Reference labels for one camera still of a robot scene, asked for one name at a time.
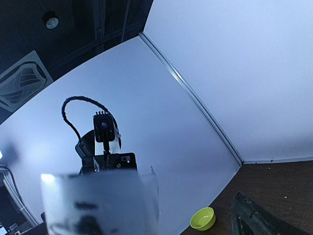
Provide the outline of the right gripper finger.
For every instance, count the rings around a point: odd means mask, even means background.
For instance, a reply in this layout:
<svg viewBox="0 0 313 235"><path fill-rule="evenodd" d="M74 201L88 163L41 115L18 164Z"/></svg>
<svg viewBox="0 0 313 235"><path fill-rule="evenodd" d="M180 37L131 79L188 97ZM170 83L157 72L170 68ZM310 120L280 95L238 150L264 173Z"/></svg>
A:
<svg viewBox="0 0 313 235"><path fill-rule="evenodd" d="M245 194L236 193L231 204L234 235L307 235L290 223L274 216Z"/></svg>

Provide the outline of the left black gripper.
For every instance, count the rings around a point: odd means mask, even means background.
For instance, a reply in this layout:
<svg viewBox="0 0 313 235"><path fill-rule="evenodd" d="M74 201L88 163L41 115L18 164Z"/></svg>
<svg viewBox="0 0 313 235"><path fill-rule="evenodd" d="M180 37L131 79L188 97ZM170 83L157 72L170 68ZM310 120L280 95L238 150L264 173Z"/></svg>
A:
<svg viewBox="0 0 313 235"><path fill-rule="evenodd" d="M82 167L79 175L121 169L137 171L134 153L115 153L82 157Z"/></svg>

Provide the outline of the white handled metal tongs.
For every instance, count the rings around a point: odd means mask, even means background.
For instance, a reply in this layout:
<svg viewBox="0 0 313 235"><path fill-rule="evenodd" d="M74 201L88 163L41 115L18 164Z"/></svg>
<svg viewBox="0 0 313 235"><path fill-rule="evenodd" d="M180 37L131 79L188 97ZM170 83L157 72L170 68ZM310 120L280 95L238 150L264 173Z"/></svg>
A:
<svg viewBox="0 0 313 235"><path fill-rule="evenodd" d="M42 174L41 183L50 235L159 233L159 188L152 168Z"/></svg>

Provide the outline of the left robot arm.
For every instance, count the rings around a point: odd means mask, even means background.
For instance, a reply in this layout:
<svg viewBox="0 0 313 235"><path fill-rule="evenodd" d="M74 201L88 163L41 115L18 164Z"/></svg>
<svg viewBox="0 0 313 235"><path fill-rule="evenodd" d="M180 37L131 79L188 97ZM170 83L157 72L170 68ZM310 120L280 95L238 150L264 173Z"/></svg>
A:
<svg viewBox="0 0 313 235"><path fill-rule="evenodd" d="M134 153L106 152L103 150L103 144L100 143L100 153L96 154L95 148L97 144L94 131L91 130L75 146L75 150L82 162L79 175L107 170L137 170Z"/></svg>

